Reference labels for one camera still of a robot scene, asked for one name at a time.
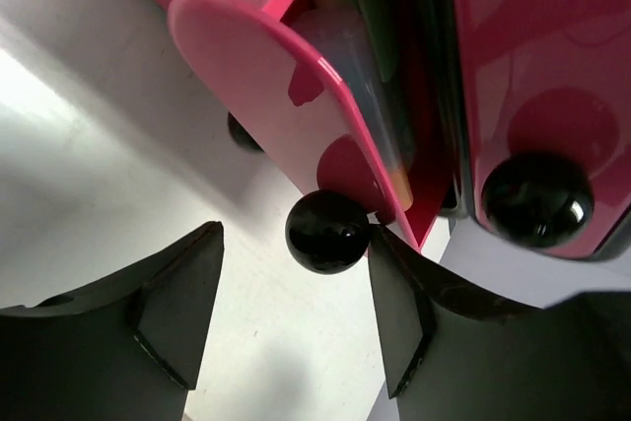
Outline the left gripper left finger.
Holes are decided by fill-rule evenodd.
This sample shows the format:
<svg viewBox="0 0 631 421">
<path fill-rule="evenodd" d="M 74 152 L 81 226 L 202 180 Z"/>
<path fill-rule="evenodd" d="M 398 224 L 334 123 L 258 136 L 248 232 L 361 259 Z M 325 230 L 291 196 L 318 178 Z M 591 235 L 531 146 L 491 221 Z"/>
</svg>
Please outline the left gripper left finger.
<svg viewBox="0 0 631 421">
<path fill-rule="evenodd" d="M 93 283 L 1 312 L 5 420 L 178 420 L 197 386 L 224 256 L 208 222 Z"/>
</svg>

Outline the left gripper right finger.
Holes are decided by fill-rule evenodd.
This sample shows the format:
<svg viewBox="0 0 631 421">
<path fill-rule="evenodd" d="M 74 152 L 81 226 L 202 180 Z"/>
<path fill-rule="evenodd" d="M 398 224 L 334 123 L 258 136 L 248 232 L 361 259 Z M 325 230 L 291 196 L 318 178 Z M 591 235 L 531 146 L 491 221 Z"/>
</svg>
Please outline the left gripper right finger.
<svg viewBox="0 0 631 421">
<path fill-rule="evenodd" d="M 403 420 L 626 420 L 630 296 L 538 309 L 371 229 L 368 264 L 386 388 Z"/>
</svg>

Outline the green capped highlighter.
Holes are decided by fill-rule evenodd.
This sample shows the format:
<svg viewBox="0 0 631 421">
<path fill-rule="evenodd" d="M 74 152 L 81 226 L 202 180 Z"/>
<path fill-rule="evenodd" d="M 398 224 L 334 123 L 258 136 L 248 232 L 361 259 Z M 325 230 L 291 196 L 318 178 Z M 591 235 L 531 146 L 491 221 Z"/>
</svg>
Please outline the green capped highlighter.
<svg viewBox="0 0 631 421">
<path fill-rule="evenodd" d="M 399 28 L 393 0 L 357 0 L 383 83 L 393 84 L 405 59 L 405 37 Z"/>
</svg>

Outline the orange capped highlighter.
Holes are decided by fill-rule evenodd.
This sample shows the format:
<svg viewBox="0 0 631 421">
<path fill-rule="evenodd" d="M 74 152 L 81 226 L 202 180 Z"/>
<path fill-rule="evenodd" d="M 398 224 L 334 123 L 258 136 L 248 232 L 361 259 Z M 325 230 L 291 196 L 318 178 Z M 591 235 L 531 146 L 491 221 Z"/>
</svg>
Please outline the orange capped highlighter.
<svg viewBox="0 0 631 421">
<path fill-rule="evenodd" d="M 398 202 L 413 203 L 407 172 L 416 153 L 403 103 L 402 87 L 382 82 L 357 0 L 313 0 L 294 29 L 338 73 L 351 91 L 379 150 Z"/>
</svg>

